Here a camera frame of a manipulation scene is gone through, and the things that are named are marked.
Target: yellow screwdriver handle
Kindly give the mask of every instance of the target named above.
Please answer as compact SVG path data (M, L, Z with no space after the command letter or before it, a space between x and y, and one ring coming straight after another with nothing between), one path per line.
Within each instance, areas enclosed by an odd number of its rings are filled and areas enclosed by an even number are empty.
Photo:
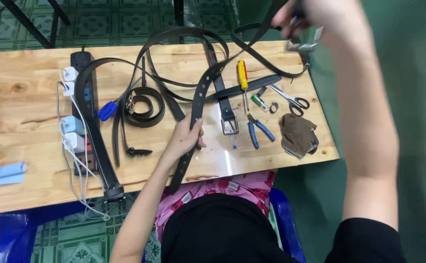
M248 77L247 77L247 69L245 68L245 61L241 60L237 64L237 70L239 72L239 81L240 81L240 88L242 90L245 90L248 88Z

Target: power strip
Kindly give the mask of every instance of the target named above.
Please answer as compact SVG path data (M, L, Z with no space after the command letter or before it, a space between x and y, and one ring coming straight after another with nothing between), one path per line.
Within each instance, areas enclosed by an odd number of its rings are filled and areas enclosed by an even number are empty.
M91 56L91 53L86 51L79 51L72 53L70 55L70 65L74 67L78 72L80 72L86 65L91 63L94 58ZM88 109L93 109L94 116L97 115L97 112L99 110L98 102L97 102L97 86L96 86L96 74L94 72L91 73L91 76L88 77L86 80L86 87L85 87L85 105L79 105L80 107L87 107ZM72 115L76 118L80 119L80 115L78 114L78 111L75 108L75 105L72 106ZM87 138L86 142L87 147L87 156L88 156L88 168L92 172L98 171L98 165L97 160L94 158L93 154L93 147L89 141L89 137ZM82 163L86 163L85 159L85 152L77 153L76 157L80 159ZM86 172L86 169L79 165L81 172ZM74 164L74 174L78 175L78 170L76 168L76 164Z

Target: pink pants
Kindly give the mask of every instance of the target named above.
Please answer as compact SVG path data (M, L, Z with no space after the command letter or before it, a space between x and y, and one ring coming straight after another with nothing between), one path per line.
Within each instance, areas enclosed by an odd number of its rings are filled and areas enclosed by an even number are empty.
M201 182L191 182L182 184L179 190L171 196L168 194L168 189L164 189L158 212L154 219L158 241L161 242L164 226L169 217L179 207L195 198L208 194L223 193L243 197L256 204L263 214L268 217L270 209L268 193L273 185L275 176L275 172L266 170Z

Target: silver belt buckle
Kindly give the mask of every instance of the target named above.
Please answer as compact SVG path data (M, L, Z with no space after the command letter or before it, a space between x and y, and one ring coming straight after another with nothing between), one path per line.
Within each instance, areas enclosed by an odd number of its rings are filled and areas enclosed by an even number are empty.
M235 125L232 124L231 119L227 120L228 123L226 123L226 124L229 124L228 126L231 128L229 130L229 129L226 129L224 120L221 119L221 127L223 128L223 134L225 136L234 135L234 134L239 133L239 123L237 122L237 117L234 117L234 121L235 121Z

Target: wooden tabletop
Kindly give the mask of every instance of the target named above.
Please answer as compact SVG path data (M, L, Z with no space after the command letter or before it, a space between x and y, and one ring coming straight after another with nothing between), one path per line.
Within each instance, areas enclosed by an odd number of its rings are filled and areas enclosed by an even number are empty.
M239 52L234 43L229 43L228 46L231 54ZM300 72L300 57L297 53L284 53L283 46L284 41L258 42L254 49L278 68L291 73ZM133 62L139 50L140 46L86 49L95 59L119 57ZM202 44L160 45L150 50L159 75L171 80L197 83L208 67ZM215 44L215 50L218 59L224 59L219 45ZM20 161L25 161L28 166L24 182L0 186L0 212L76 200L69 187L69 175L61 154L55 95L58 71L70 66L70 54L76 51L80 49L0 52L0 166ZM238 59L245 60L249 80L272 74L248 53L242 53ZM222 72L226 88L238 85L236 65L237 61L233 61ZM132 71L132 66L122 63L105 64L96 70L100 107L116 99L124 91ZM149 87L156 88L151 79L148 78L147 82ZM289 113L289 107L286 99L268 88L262 99L267 104L277 102L279 110L275 114L263 112L249 100L250 112L273 133L276 141L270 142L266 135L256 128L260 148L254 149L248 133L243 96L236 96L229 99L239 120L240 130L236 135L239 148L233 150L229 138L221 131L218 104L206 104L203 111L203 129L204 142L208 147L195 152L183 182L339 158L309 73L305 72L292 84L291 80L282 79L276 85L291 96L309 100L310 108L304 110L304 117L318 126L315 131L320 141L318 151L314 155L307 154L301 160L284 152L278 121L282 115ZM181 96L193 97L194 88L168 87ZM208 94L211 93L214 93L213 85L210 86ZM190 111L189 103L181 103L181 107L185 113ZM71 113L70 102L62 96L60 112L63 116ZM153 151L150 156L135 158L121 151L121 166L114 169L125 192L137 191L143 187L166 147L174 126L175 121L169 109L166 110L163 120L151 128L125 126L129 146ZM112 121L101 122L104 143L114 164L111 127ZM78 187L76 178L72 176L74 185ZM90 179L88 185L88 198L103 195L94 178Z

